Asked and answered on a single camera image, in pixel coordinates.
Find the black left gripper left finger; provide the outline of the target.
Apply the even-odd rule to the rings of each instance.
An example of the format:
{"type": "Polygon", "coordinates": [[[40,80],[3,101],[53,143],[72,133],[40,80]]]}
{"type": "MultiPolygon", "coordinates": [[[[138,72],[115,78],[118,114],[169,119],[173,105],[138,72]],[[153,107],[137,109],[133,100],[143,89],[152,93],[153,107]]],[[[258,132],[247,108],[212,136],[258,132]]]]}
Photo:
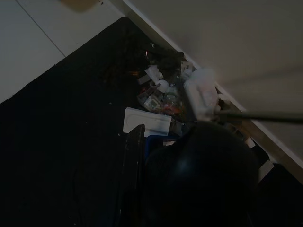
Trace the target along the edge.
{"type": "Polygon", "coordinates": [[[144,171],[145,125],[132,129],[126,138],[121,191],[119,196],[120,227],[139,227],[141,222],[141,194],[144,171]]]}

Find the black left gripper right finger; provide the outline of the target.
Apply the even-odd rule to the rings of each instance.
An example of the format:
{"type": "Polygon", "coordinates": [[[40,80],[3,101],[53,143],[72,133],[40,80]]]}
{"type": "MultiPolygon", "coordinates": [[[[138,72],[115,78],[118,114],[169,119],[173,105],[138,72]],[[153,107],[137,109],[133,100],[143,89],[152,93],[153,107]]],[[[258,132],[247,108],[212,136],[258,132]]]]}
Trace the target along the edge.
{"type": "Polygon", "coordinates": [[[249,147],[222,126],[200,122],[146,160],[146,227],[245,227],[258,184],[249,147]]]}

